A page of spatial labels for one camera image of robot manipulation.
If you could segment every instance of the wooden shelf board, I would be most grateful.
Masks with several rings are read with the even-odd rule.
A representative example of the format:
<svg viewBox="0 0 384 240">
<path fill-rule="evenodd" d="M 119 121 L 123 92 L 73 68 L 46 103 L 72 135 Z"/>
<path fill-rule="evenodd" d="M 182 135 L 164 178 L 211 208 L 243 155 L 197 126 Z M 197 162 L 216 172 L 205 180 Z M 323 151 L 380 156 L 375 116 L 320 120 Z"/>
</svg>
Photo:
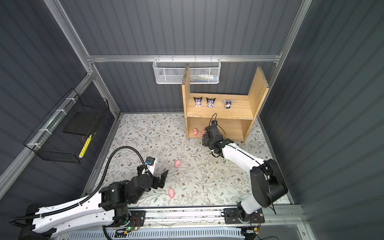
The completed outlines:
<svg viewBox="0 0 384 240">
<path fill-rule="evenodd" d="M 195 106 L 194 97 L 203 97 L 201 107 Z M 213 108 L 209 108 L 206 98 L 216 98 Z M 224 100 L 233 100 L 230 109 L 225 109 Z M 187 117 L 210 118 L 217 113 L 218 118 L 253 119 L 247 95 L 191 93 L 188 101 Z"/>
<path fill-rule="evenodd" d="M 201 138 L 201 130 L 208 126 L 209 118 L 195 118 L 188 117 L 188 137 L 190 138 Z M 222 127 L 226 134 L 220 129 L 220 133 L 226 138 L 231 140 L 244 141 L 242 124 L 240 119 L 218 119 L 218 124 Z M 197 128 L 199 133 L 197 136 L 193 135 L 193 129 Z"/>
</svg>

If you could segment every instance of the wooden side panel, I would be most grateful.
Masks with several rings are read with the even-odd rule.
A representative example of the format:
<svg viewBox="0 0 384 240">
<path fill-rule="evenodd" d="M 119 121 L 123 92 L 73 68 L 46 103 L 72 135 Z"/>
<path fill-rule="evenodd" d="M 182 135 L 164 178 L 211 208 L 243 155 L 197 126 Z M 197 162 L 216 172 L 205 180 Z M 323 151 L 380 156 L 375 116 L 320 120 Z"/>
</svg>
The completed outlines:
<svg viewBox="0 0 384 240">
<path fill-rule="evenodd" d="M 258 112 L 260 111 L 268 91 L 269 85 L 266 81 L 263 70 L 261 67 L 257 67 L 255 77 L 253 78 L 253 82 L 248 93 L 253 118 L 256 118 Z"/>
<path fill-rule="evenodd" d="M 183 82 L 181 84 L 181 91 L 183 93 L 183 106 L 184 106 L 184 120 L 185 120 L 185 135 L 187 139 L 189 138 L 188 135 L 188 121 L 187 121 L 187 109 L 188 109 L 188 101 L 189 101 L 189 95 L 191 93 L 190 90 L 190 78 L 189 78 L 189 64 L 187 64 L 183 76 Z"/>
<path fill-rule="evenodd" d="M 241 119 L 240 121 L 241 121 L 241 129 L 243 131 L 244 142 L 245 142 L 255 120 Z"/>
</svg>

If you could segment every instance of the black cable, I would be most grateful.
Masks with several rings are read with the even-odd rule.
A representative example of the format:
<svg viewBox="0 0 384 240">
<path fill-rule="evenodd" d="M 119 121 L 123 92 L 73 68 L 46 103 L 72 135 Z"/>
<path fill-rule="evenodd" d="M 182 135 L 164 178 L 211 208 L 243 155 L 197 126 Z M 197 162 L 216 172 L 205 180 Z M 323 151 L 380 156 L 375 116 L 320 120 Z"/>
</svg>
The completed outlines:
<svg viewBox="0 0 384 240">
<path fill-rule="evenodd" d="M 260 237 L 256 234 L 256 237 L 258 237 L 260 240 L 265 240 L 265 239 L 268 239 L 268 238 L 276 238 L 277 240 L 279 240 L 279 238 L 278 238 L 278 237 L 275 237 L 275 236 L 270 236 L 270 237 L 260 238 Z"/>
<path fill-rule="evenodd" d="M 208 124 L 208 126 L 210 126 L 211 125 L 211 122 L 212 122 L 212 118 L 214 117 L 214 115 L 216 114 L 216 117 L 217 117 L 217 113 L 214 113 L 213 115 L 212 115 L 212 117 L 211 117 L 211 119 L 209 120 L 209 124 Z"/>
<path fill-rule="evenodd" d="M 107 234 L 107 230 L 105 229 L 105 225 L 103 225 L 103 233 L 104 233 L 105 238 L 107 238 L 107 240 L 112 240 L 112 239 L 108 236 L 108 234 Z"/>
<path fill-rule="evenodd" d="M 224 132 L 224 137 L 223 137 L 223 139 L 225 139 L 225 137 L 227 136 L 227 134 L 225 133 L 225 131 L 224 131 L 224 129 L 222 128 L 222 127 L 220 127 L 219 125 L 217 125 L 219 128 L 221 128 L 221 130 L 223 130 L 223 132 Z"/>
<path fill-rule="evenodd" d="M 112 157 L 115 155 L 115 153 L 116 153 L 117 151 L 119 151 L 119 150 L 121 150 L 121 149 L 124 149 L 124 148 L 128 148 L 128 149 L 133 150 L 133 151 L 139 156 L 139 159 L 140 159 L 141 163 L 146 167 L 146 169 L 148 169 L 147 165 L 145 164 L 145 162 L 144 162 L 144 160 L 143 160 L 143 157 L 140 155 L 140 153 L 139 153 L 136 149 L 134 149 L 133 147 L 130 147 L 130 146 L 121 146 L 121 147 L 118 147 L 118 148 L 116 148 L 116 149 L 111 153 L 111 155 L 109 156 L 108 161 L 107 161 L 107 163 L 106 163 L 106 165 L 105 165 L 104 173 L 103 173 L 103 175 L 102 175 L 102 177 L 101 177 L 101 179 L 100 179 L 99 184 L 98 184 L 97 187 L 94 189 L 94 191 L 93 191 L 90 195 L 88 195 L 86 198 L 84 198 L 83 200 L 81 200 L 80 202 L 78 202 L 78 203 L 76 203 L 76 204 L 73 204 L 73 205 L 71 205 L 71 206 L 68 206 L 68 207 L 65 207 L 65 208 L 63 208 L 63 209 L 59 209 L 59 210 L 56 210 L 56 211 L 53 211 L 53 212 L 47 212 L 47 213 L 43 213 L 43 214 L 25 215 L 25 216 L 15 217 L 15 218 L 9 220 L 9 223 L 12 224 L 12 225 L 14 225 L 14 226 L 16 226 L 16 227 L 25 227 L 26 224 L 23 224 L 23 223 L 20 223 L 20 222 L 17 222 L 17 221 L 20 221 L 20 220 L 28 220 L 28 219 L 35 219 L 35 218 L 39 218 L 39 217 L 46 217 L 46 216 L 50 216 L 50 215 L 54 215 L 54 214 L 59 214 L 59 213 L 65 212 L 65 211 L 70 210 L 70 209 L 73 209 L 73 208 L 75 208 L 75 207 L 77 207 L 77 206 L 80 206 L 81 204 L 85 203 L 86 201 L 88 201 L 93 195 L 95 195 L 95 194 L 99 191 L 101 185 L 102 185 L 103 182 L 104 182 L 105 176 L 107 175 L 107 170 L 108 170 L 108 167 L 109 167 L 109 163 L 110 163 L 111 160 L 112 160 Z"/>
<path fill-rule="evenodd" d="M 268 183 L 268 189 L 269 189 L 269 197 L 268 198 L 269 198 L 269 201 L 271 201 L 273 208 L 271 206 L 268 206 L 268 207 L 270 207 L 273 210 L 273 212 L 275 213 L 275 215 L 277 215 L 276 211 L 275 211 L 275 206 L 274 206 L 273 201 L 272 201 L 271 188 L 269 186 L 268 175 L 267 175 L 265 166 L 264 166 L 264 171 L 263 172 L 264 172 L 265 176 L 267 177 L 267 183 Z"/>
</svg>

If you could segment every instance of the dark gray wall panel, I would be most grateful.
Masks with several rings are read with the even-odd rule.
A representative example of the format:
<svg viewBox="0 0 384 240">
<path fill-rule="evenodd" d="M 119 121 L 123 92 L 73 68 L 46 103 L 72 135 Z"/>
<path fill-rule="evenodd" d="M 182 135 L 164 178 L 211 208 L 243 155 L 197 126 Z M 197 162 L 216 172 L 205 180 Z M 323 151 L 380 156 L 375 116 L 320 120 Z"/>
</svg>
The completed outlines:
<svg viewBox="0 0 384 240">
<path fill-rule="evenodd" d="M 86 72 L 42 1 L 1 1 L 0 36 L 1 173 Z"/>
<path fill-rule="evenodd" d="M 95 63 L 122 112 L 183 111 L 180 84 L 157 84 L 152 63 Z M 269 79 L 274 63 L 222 63 L 218 84 L 192 84 L 191 92 L 247 95 L 257 66 Z"/>
<path fill-rule="evenodd" d="M 83 94 L 101 97 L 94 84 L 90 84 Z M 28 205 L 38 203 L 40 206 L 51 206 L 81 196 L 113 122 L 114 116 L 109 112 L 80 164 L 45 161 L 38 156 L 31 160 L 0 200 L 2 239 L 17 239 L 20 228 L 10 225 L 8 220 L 24 215 Z"/>
<path fill-rule="evenodd" d="M 66 0 L 91 55 L 278 54 L 300 0 Z"/>
<path fill-rule="evenodd" d="M 317 239 L 384 233 L 383 54 L 383 1 L 314 1 L 261 112 Z"/>
</svg>

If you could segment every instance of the metal bracket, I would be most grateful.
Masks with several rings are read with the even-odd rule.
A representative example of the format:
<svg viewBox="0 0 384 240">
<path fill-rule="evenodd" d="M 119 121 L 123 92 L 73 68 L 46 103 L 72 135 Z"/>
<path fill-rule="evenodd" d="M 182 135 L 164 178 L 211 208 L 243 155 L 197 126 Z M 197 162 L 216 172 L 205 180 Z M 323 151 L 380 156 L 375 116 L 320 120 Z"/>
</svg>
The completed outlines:
<svg viewBox="0 0 384 240">
<path fill-rule="evenodd" d="M 49 131 L 48 128 L 39 129 L 39 131 L 46 131 L 49 135 L 52 135 L 51 131 Z"/>
<path fill-rule="evenodd" d="M 75 98 L 66 98 L 66 99 L 70 99 L 70 100 L 73 100 L 74 103 L 76 103 L 76 100 Z"/>
<path fill-rule="evenodd" d="M 67 115 L 67 113 L 65 112 L 64 109 L 57 109 L 56 111 L 57 111 L 57 112 L 63 112 L 65 115 Z"/>
<path fill-rule="evenodd" d="M 240 213 L 238 208 L 227 208 L 223 210 L 225 224 L 240 224 L 245 223 L 239 219 Z M 257 217 L 251 217 L 249 224 L 265 223 L 264 214 L 262 209 L 259 209 L 253 213 Z"/>
<path fill-rule="evenodd" d="M 133 219 L 130 221 L 126 227 L 142 227 L 144 226 L 144 220 L 145 220 L 145 211 L 129 211 L 130 212 L 130 219 Z"/>
</svg>

